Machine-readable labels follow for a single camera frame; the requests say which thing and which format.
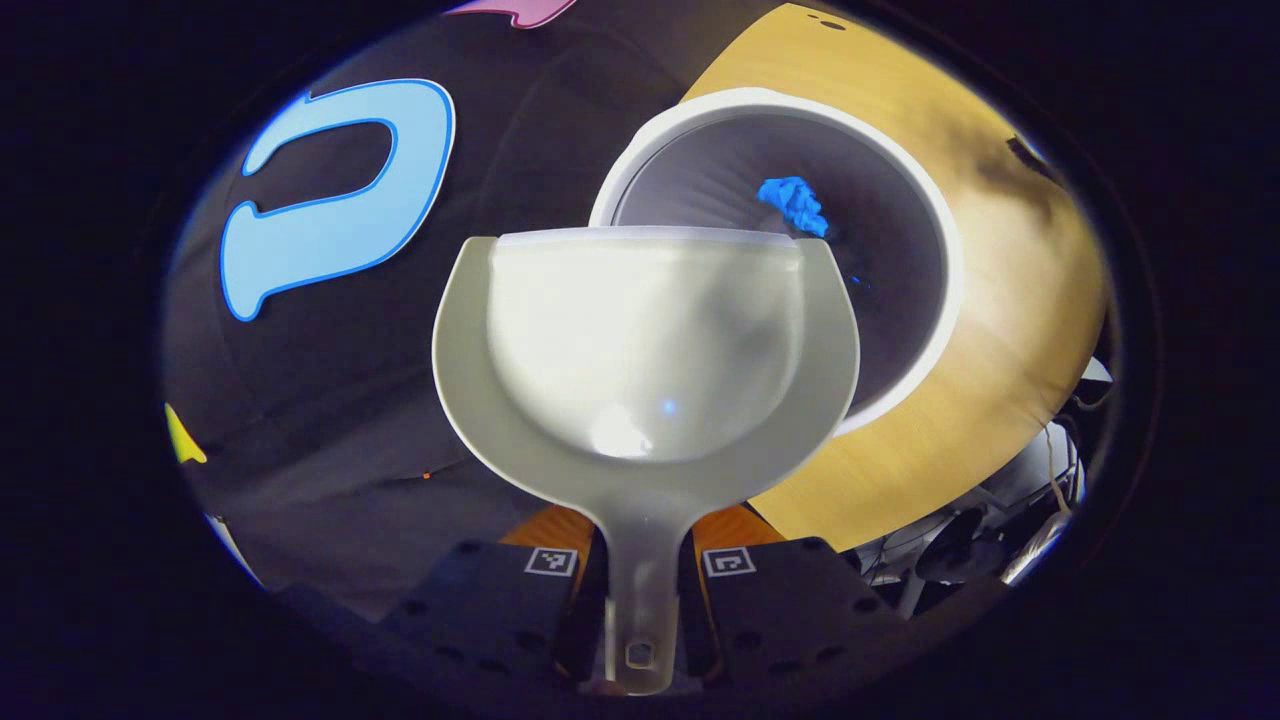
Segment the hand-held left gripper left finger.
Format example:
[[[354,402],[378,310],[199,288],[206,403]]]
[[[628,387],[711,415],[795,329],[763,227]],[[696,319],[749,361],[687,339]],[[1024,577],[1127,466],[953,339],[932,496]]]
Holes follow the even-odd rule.
[[[461,541],[385,629],[452,667],[568,688],[598,673],[605,585],[602,533],[552,505],[499,541]]]

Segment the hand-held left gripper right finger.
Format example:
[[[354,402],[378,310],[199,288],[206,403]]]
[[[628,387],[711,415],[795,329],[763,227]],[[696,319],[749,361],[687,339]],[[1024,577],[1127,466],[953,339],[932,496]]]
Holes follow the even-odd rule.
[[[680,555],[684,666],[703,683],[783,683],[876,664],[901,620],[819,537],[785,539],[744,506],[694,523]]]

